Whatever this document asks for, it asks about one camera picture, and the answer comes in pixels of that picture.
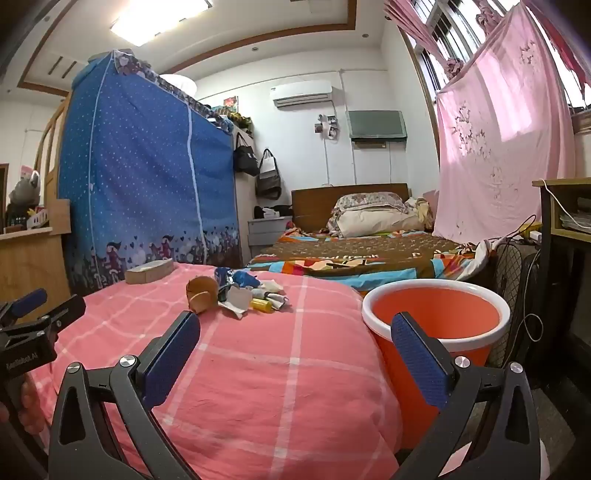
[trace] blue wardrobe cover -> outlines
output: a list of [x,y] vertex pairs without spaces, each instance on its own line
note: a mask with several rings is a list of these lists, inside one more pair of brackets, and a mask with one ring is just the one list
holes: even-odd
[[72,292],[163,258],[239,267],[231,135],[144,75],[118,73],[115,54],[74,81],[65,123],[58,196],[71,201]]

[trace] ceiling light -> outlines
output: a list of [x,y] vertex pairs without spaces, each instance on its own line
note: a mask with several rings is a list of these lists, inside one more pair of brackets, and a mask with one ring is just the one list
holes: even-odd
[[211,6],[208,0],[132,0],[111,31],[139,47]]

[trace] white wall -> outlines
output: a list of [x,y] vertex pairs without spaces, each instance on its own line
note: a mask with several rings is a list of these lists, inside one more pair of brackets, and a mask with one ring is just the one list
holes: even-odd
[[32,167],[35,163],[41,135],[54,112],[50,106],[0,101],[0,163],[9,164],[7,204],[21,165]]
[[591,132],[574,136],[576,152],[576,177],[591,177]]
[[402,110],[408,133],[405,149],[408,185],[413,195],[419,196],[439,188],[437,147],[421,83],[394,22],[386,22],[382,54],[390,75],[392,102]]
[[[273,86],[317,79],[331,82],[334,108],[326,102],[277,109],[270,99]],[[224,98],[237,95],[239,112],[252,117],[259,157],[269,148],[284,180],[284,195],[271,203],[290,202],[292,190],[327,183],[408,180],[403,144],[391,144],[386,150],[352,150],[349,140],[347,108],[399,109],[378,49],[349,48],[279,56],[197,79],[196,83],[196,96],[203,103],[221,105]],[[335,110],[340,136],[336,141],[323,140],[314,133],[314,124],[319,115],[334,115]]]

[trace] gray plush toy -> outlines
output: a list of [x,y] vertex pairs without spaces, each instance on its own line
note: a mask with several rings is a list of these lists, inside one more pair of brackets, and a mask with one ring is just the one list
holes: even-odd
[[8,196],[10,203],[15,206],[39,205],[41,182],[39,172],[33,171],[30,178],[20,179],[14,190]]

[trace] floral pillowcase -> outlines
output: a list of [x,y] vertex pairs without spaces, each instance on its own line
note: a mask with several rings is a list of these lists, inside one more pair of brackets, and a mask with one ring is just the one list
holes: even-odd
[[366,210],[373,208],[394,208],[402,213],[408,213],[408,207],[398,195],[392,192],[351,193],[343,195],[332,210],[326,227],[331,236],[342,237],[337,220],[343,213],[350,210]]

